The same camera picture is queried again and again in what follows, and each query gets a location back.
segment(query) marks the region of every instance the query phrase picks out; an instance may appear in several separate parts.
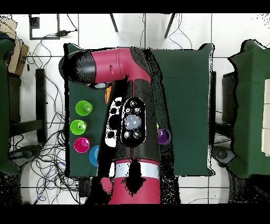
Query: magenta cup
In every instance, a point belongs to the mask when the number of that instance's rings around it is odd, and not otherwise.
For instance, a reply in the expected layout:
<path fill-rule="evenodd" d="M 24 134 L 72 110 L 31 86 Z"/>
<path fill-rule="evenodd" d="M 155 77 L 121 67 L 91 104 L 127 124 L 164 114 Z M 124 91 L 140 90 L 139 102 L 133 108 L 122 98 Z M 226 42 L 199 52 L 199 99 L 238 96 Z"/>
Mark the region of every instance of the magenta cup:
<path fill-rule="evenodd" d="M 74 142 L 74 148 L 78 153 L 85 153 L 90 147 L 90 139 L 86 137 L 77 138 Z"/>

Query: table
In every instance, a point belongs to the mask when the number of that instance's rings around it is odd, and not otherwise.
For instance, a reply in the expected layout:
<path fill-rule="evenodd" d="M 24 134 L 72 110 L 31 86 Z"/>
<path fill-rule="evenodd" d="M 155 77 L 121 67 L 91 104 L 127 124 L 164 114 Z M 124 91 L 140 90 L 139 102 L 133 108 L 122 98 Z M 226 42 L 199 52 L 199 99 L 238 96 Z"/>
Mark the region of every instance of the table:
<path fill-rule="evenodd" d="M 80 50 L 73 44 L 69 44 L 68 48 L 70 53 Z M 212 51 L 211 44 L 202 46 L 198 51 L 145 50 L 149 67 L 155 74 L 152 88 L 157 123 L 160 127 L 168 127 L 172 133 L 171 144 L 160 146 L 160 150 L 163 156 L 172 150 L 175 175 L 213 174 L 207 167 L 209 57 Z M 75 119 L 85 120 L 88 129 L 84 136 L 90 138 L 91 149 L 100 141 L 107 109 L 105 90 L 90 90 L 84 85 L 71 82 L 66 87 L 69 92 L 69 108 L 66 108 L 69 118 L 66 119 L 66 125 L 69 126 Z M 80 117 L 75 112 L 75 105 L 80 100 L 87 100 L 93 105 L 92 113 L 86 117 Z M 72 178 L 96 176 L 97 168 L 89 161 L 90 150 L 86 153 L 77 153 L 74 150 L 73 145 L 77 138 L 69 131 L 66 173 Z"/>

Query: green cup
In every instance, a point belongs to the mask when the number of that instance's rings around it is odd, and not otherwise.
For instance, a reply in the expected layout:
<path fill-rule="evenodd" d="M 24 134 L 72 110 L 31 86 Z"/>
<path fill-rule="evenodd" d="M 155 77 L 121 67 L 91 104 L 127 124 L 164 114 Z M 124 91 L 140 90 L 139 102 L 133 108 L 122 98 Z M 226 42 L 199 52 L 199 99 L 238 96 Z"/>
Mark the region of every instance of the green cup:
<path fill-rule="evenodd" d="M 75 110 L 80 116 L 86 116 L 93 110 L 93 105 L 85 100 L 81 100 L 76 104 Z"/>
<path fill-rule="evenodd" d="M 74 120 L 70 124 L 70 130 L 74 135 L 81 135 L 87 128 L 87 124 L 83 120 Z"/>

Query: metal leg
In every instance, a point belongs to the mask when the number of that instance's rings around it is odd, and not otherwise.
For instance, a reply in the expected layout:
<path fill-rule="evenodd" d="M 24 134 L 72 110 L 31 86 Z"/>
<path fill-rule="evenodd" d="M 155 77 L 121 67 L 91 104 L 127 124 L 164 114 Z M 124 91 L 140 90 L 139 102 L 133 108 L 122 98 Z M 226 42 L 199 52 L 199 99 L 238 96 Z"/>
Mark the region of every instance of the metal leg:
<path fill-rule="evenodd" d="M 168 27 L 167 27 L 167 30 L 166 30 L 166 33 L 165 33 L 165 36 L 164 36 L 165 39 L 166 39 L 167 36 L 168 36 L 168 33 L 169 33 L 169 31 L 170 31 L 170 28 L 171 28 L 173 19 L 175 18 L 175 14 L 176 14 L 176 13 L 172 13 L 172 14 L 171 14 L 171 19 L 170 19 L 170 21 L 169 21 L 169 24 L 168 24 Z"/>
<path fill-rule="evenodd" d="M 110 17 L 112 19 L 112 24 L 113 24 L 114 30 L 116 32 L 118 32 L 118 29 L 117 29 L 117 26 L 116 26 L 116 23 L 115 23 L 115 20 L 114 20 L 114 17 L 113 17 L 113 14 L 112 13 L 110 13 Z"/>

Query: floor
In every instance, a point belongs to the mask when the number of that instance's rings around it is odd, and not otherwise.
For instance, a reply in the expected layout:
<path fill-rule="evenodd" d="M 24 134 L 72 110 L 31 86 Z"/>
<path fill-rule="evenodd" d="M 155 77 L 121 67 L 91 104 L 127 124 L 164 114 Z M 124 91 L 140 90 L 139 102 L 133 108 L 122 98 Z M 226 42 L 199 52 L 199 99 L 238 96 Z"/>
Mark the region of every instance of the floor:
<path fill-rule="evenodd" d="M 38 40 L 29 38 L 29 19 L 26 14 L 6 15 L 17 22 L 17 36 L 30 47 L 29 51 L 33 52 Z M 33 37 L 43 37 L 49 33 L 57 31 L 56 14 L 41 14 L 40 29 L 33 30 Z M 56 99 L 56 110 L 64 114 L 64 81 L 61 78 L 58 70 L 58 62 L 63 56 L 63 44 L 73 43 L 84 49 L 98 49 L 105 47 L 117 46 L 137 46 L 152 49 L 190 49 L 198 50 L 204 43 L 213 43 L 215 46 L 213 70 L 217 72 L 217 87 L 216 87 L 216 110 L 222 112 L 222 87 L 221 78 L 223 74 L 234 71 L 232 64 L 227 60 L 228 57 L 240 51 L 241 44 L 247 39 L 256 39 L 262 45 L 267 46 L 270 42 L 270 25 L 268 23 L 268 14 L 183 14 L 180 29 L 185 35 L 177 30 L 169 39 L 164 39 L 164 34 L 170 20 L 171 15 L 164 14 L 147 14 L 146 16 L 146 40 L 142 31 L 144 23 L 142 21 L 143 14 L 114 14 L 115 22 L 118 27 L 118 33 L 114 31 L 112 21 L 109 14 L 69 14 L 74 26 L 78 28 L 77 32 L 72 32 L 68 36 L 60 40 L 45 40 L 43 44 L 49 51 L 39 45 L 35 54 L 40 57 L 43 65 L 50 59 L 45 67 L 46 75 L 57 84 L 60 94 L 63 98 L 63 103 L 58 94 Z M 178 27 L 179 18 L 177 15 L 171 26 L 169 35 L 172 34 Z M 69 18 L 66 14 L 60 14 L 60 30 L 74 30 Z M 34 57 L 38 66 L 41 62 L 37 57 Z M 32 58 L 29 58 L 29 64 L 32 63 Z M 21 119 L 22 121 L 35 119 L 35 64 L 30 64 L 30 70 L 26 68 L 22 74 L 21 86 Z M 46 91 L 55 98 L 57 94 L 56 87 L 49 81 L 46 83 Z M 63 127 L 60 118 L 54 117 L 54 102 L 51 97 L 47 96 L 47 121 L 48 134 L 56 132 Z M 222 114 L 216 112 L 216 120 L 221 120 Z M 14 142 L 21 139 L 16 136 Z M 55 136 L 47 143 L 46 148 L 51 148 L 55 144 Z M 18 146 L 37 143 L 36 132 L 24 134 L 24 139 Z M 62 148 L 56 149 L 59 157 L 64 161 L 64 152 Z M 77 192 L 69 192 L 65 187 L 59 190 L 53 183 L 46 184 L 44 189 L 44 179 L 41 176 L 49 174 L 51 180 L 54 177 L 53 167 L 50 165 L 50 156 L 48 155 L 46 162 L 34 162 L 28 164 L 22 174 L 21 187 L 23 200 L 33 203 L 39 198 L 37 204 L 77 204 L 74 198 L 81 203 L 85 198 L 79 199 Z M 64 170 L 64 162 L 61 163 L 62 171 Z M 220 168 L 212 159 L 211 168 L 215 171 L 215 175 L 211 177 L 179 177 L 179 191 L 182 203 L 227 203 L 229 193 L 229 182 L 227 171 Z M 69 182 L 70 188 L 75 189 L 76 183 L 72 180 Z"/>

